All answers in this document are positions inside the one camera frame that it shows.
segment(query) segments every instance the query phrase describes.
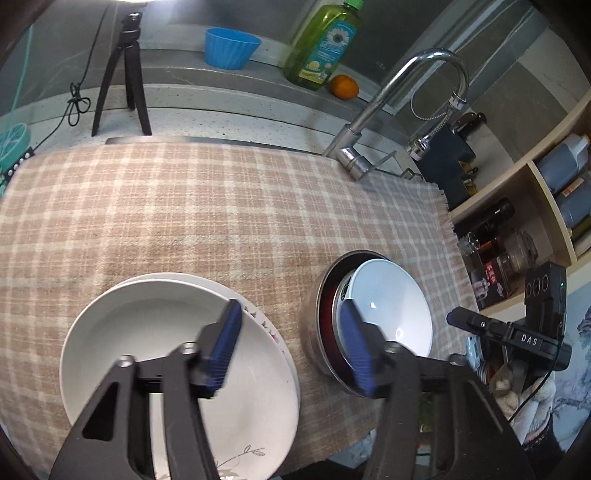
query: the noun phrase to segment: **camera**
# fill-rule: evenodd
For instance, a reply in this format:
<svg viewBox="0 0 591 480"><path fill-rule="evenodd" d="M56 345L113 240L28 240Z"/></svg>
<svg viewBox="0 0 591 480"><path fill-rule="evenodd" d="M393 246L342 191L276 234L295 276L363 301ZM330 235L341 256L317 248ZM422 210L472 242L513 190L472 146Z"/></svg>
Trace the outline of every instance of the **camera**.
<svg viewBox="0 0 591 480"><path fill-rule="evenodd" d="M505 323L458 307L447 315L447 323L478 336L485 357L503 351L505 361L525 361L533 377L565 370L572 355L571 346L563 343L566 269L552 262L530 268L524 289L526 309L521 320Z"/></svg>

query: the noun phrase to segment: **orange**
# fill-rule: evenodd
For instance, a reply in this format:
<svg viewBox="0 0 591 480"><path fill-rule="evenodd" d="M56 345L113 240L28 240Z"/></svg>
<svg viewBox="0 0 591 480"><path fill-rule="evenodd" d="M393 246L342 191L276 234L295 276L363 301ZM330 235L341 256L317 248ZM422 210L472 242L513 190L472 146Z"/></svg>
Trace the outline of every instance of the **orange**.
<svg viewBox="0 0 591 480"><path fill-rule="evenodd" d="M359 94L359 85L347 75L337 75L329 82L329 90L341 100L351 100Z"/></svg>

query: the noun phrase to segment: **green bottle cap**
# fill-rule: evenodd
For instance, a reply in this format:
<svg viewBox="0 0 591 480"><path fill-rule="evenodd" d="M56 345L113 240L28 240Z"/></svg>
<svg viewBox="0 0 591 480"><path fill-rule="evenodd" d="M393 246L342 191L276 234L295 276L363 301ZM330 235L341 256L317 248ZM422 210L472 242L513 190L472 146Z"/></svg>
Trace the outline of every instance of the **green bottle cap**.
<svg viewBox="0 0 591 480"><path fill-rule="evenodd" d="M361 7L363 6L363 0L345 0L345 3L357 10L361 10Z"/></svg>

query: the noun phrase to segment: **black tripod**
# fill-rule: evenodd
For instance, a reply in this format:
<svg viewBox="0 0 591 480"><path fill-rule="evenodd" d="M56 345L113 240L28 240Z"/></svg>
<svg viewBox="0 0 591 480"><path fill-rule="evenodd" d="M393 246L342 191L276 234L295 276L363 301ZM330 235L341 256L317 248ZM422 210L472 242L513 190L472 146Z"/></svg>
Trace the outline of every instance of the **black tripod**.
<svg viewBox="0 0 591 480"><path fill-rule="evenodd" d="M125 93L127 95L127 106L133 110L136 106L138 108L139 123L142 126L144 135L152 135L152 128L150 127L150 119L148 117L148 107L146 106L146 97L144 95L144 81L142 79L142 65L139 57L139 22L142 19L142 14L137 12L129 14L123 20L123 29L119 34L119 40L116 47L111 52L103 81L100 84L99 98L96 101L95 119L92 123L92 136L94 137L99 131L100 116L103 113L105 106L105 99L113 74L117 67L117 62L124 53L125 62Z"/></svg>

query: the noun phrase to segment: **plaid tablecloth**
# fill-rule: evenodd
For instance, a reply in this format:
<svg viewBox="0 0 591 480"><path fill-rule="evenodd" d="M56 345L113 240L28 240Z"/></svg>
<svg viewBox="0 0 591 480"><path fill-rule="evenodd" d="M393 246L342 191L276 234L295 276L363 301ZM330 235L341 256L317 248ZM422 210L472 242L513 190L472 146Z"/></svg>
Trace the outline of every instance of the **plaid tablecloth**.
<svg viewBox="0 0 591 480"><path fill-rule="evenodd" d="M313 155L206 144L111 145L36 157L0 203L0 420L48 471L68 432L59 357L97 295L135 275L178 271L258 305L285 339L301 385L298 433L282 471L343 450L376 426L376 402L321 377L297 313L314 279L366 248L402 265L427 297L432 356L463 349L445 315L474 297L443 195L374 173L354 183Z"/></svg>

